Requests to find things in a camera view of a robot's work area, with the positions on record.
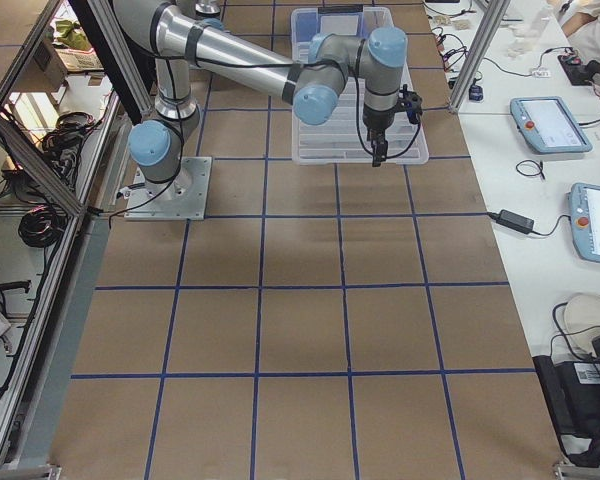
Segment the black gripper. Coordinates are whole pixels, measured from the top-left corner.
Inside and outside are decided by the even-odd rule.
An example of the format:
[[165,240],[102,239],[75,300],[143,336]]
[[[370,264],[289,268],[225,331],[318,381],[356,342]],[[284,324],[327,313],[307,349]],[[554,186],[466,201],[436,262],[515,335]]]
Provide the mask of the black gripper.
[[386,130],[393,124],[392,110],[364,110],[363,123],[367,129],[366,140],[371,142],[372,166],[379,167],[387,159],[388,142],[385,140]]

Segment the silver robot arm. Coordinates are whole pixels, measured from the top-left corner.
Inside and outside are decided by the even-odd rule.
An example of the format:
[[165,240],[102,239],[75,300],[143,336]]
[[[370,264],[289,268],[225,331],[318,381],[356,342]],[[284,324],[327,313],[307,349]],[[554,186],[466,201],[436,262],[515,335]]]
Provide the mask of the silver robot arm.
[[189,69],[196,66],[290,104],[308,125],[332,115],[348,79],[365,82],[364,105],[356,120],[367,129],[373,166],[388,158],[386,130],[404,112],[419,124],[421,110],[401,85],[406,34],[395,27],[373,30],[368,38],[319,34],[309,60],[293,62],[181,11],[172,1],[116,1],[113,11],[125,34],[156,60],[156,110],[165,119],[197,116]]

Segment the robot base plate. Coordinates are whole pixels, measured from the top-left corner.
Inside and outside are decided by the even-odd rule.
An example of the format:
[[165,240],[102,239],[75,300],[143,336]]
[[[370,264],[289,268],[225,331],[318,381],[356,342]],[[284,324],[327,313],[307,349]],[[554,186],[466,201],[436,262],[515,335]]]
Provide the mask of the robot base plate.
[[134,182],[142,186],[125,195],[124,217],[134,221],[203,220],[212,165],[212,157],[184,157],[179,176],[156,200],[153,197],[161,188],[145,185],[144,175],[137,167]]

